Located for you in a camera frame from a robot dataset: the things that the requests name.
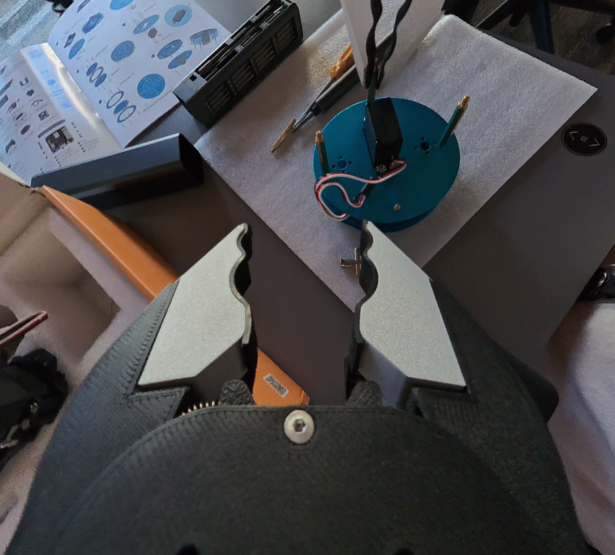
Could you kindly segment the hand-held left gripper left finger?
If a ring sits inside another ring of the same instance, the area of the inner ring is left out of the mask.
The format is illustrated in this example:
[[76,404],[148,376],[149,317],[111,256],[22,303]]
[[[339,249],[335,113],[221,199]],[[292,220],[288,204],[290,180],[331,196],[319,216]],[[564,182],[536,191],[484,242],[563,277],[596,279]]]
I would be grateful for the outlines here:
[[252,232],[234,228],[182,274],[138,385],[146,390],[188,385],[220,392],[231,380],[252,389],[257,338],[244,295],[251,283]]

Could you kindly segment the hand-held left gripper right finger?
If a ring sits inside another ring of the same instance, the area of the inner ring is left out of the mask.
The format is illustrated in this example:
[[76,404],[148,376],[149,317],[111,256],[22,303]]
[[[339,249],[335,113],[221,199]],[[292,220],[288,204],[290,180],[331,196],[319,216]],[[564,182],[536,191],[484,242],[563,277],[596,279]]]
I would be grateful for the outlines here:
[[359,254],[365,296],[355,309],[347,396],[362,380],[392,406],[404,406],[414,387],[467,393],[428,275],[370,221]]

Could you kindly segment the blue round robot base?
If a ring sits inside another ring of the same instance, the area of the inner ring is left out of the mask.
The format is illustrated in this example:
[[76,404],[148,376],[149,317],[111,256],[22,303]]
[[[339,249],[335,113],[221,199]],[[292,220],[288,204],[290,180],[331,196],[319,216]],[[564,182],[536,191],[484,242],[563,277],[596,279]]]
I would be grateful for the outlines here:
[[372,221],[383,232],[402,230],[423,220],[440,204],[459,170],[460,153],[453,134],[443,147],[438,142],[448,121],[429,107],[405,98],[393,98],[403,144],[399,159],[404,169],[394,177],[375,184],[361,207],[364,180],[374,180],[364,136],[366,101],[360,101],[335,115],[322,130],[333,179],[332,187],[321,193],[321,208],[337,221],[360,228]]

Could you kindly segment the round desk control button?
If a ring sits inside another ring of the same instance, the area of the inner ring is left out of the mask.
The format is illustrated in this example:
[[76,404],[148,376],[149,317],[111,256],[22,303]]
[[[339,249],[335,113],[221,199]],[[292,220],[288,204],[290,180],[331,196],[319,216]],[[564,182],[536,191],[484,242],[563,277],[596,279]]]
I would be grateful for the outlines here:
[[561,141],[568,151],[584,157],[601,153],[608,144],[605,132],[588,122],[577,122],[565,127]]

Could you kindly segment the black precision screwdriver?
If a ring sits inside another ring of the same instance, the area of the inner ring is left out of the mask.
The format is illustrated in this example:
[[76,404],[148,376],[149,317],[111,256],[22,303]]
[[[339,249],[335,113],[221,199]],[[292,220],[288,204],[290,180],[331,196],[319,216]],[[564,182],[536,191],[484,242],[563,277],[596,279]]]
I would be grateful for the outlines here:
[[337,104],[350,90],[360,83],[356,70],[352,70],[339,78],[331,87],[316,98],[308,110],[297,120],[292,133],[298,131],[306,122],[315,116],[326,113]]

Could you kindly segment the white foam sheet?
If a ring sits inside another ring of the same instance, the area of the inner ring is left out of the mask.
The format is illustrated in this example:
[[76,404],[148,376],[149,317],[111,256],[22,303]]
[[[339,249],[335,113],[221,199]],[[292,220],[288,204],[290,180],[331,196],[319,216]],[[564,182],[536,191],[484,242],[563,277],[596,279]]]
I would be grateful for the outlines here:
[[[196,147],[204,160],[349,308],[360,289],[339,259],[358,231],[327,218],[313,195],[314,132],[303,130],[282,153],[271,146],[308,102],[348,44],[342,11],[311,37],[219,123]],[[449,114],[470,96],[457,137],[459,175],[435,212],[394,234],[419,266],[443,248],[497,190],[596,91],[567,73],[481,33],[454,16],[443,17],[384,93]]]

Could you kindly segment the black screwdriver bit case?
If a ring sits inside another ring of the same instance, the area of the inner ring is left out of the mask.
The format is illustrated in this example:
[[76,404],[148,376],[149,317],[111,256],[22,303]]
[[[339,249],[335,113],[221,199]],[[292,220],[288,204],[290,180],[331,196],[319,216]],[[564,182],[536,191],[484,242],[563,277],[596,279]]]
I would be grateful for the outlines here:
[[303,41],[299,7],[269,0],[173,90],[208,129],[277,68]]

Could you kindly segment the black servo motor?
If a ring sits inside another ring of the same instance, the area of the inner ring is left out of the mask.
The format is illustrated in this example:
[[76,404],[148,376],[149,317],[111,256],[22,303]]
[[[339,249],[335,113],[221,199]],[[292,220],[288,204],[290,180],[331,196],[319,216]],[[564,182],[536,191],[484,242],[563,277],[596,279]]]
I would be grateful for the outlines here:
[[398,159],[404,140],[392,98],[366,104],[364,136],[372,166],[378,175],[385,174]]

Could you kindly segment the dark rectangular case sleeve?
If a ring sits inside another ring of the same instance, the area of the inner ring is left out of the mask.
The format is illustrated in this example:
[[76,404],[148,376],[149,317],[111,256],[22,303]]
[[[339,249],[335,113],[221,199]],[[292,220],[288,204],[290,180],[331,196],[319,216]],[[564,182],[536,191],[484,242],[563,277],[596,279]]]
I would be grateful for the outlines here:
[[177,133],[35,175],[31,186],[46,186],[100,210],[109,210],[203,182],[201,155],[184,135]]

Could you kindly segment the black badge reel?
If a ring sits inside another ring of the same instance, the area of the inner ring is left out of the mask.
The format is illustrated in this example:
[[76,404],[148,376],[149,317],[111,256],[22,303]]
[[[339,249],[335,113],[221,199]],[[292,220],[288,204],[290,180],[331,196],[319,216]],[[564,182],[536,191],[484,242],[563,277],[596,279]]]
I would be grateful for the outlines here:
[[599,267],[579,295],[580,301],[614,299],[614,265]]

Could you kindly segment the instruction manual with blue pictures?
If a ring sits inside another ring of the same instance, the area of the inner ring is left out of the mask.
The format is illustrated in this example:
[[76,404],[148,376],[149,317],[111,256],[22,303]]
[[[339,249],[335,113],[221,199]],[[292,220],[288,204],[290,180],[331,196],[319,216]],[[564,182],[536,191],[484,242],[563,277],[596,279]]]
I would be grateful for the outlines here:
[[196,0],[75,0],[45,43],[1,62],[1,165],[29,183],[120,151],[228,37]]

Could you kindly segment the orange handled screwdriver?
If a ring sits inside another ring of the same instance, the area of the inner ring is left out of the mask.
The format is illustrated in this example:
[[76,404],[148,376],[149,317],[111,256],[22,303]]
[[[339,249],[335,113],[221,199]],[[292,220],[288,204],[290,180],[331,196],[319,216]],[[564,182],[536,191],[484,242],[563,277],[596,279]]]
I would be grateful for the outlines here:
[[337,59],[336,63],[329,70],[330,81],[333,83],[337,81],[341,76],[347,73],[350,68],[352,68],[355,64],[352,46],[349,44],[340,57]]

